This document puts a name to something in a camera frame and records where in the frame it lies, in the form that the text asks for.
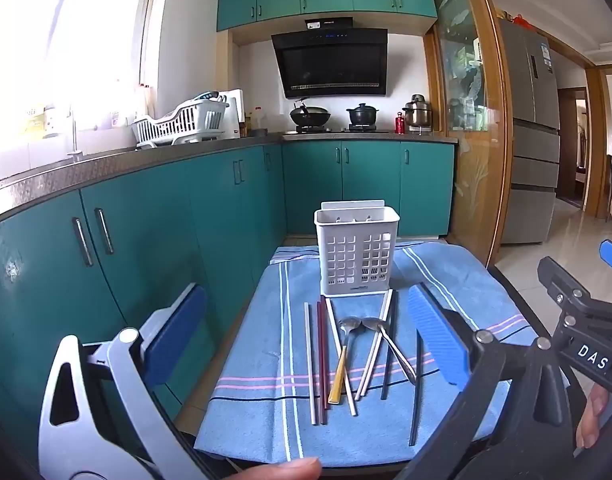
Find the person's right hand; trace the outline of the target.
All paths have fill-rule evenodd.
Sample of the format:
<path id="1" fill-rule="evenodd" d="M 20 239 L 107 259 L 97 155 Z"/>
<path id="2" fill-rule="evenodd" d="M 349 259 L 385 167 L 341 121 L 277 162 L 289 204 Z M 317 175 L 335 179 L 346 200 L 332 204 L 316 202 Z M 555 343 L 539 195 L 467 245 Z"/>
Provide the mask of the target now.
<path id="1" fill-rule="evenodd" d="M 576 430 L 576 444 L 579 448 L 592 448 L 599 439 L 600 416 L 609 402 L 609 391 L 594 384 L 587 396 L 586 408 Z"/>

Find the person's left hand thumb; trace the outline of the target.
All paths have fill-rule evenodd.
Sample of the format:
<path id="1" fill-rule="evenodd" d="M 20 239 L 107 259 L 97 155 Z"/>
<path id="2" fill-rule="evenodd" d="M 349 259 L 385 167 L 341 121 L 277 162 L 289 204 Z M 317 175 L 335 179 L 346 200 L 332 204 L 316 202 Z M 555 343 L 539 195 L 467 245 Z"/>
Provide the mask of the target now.
<path id="1" fill-rule="evenodd" d="M 320 460 L 306 457 L 277 465 L 256 466 L 233 474 L 227 480 L 317 480 L 321 473 Z"/>

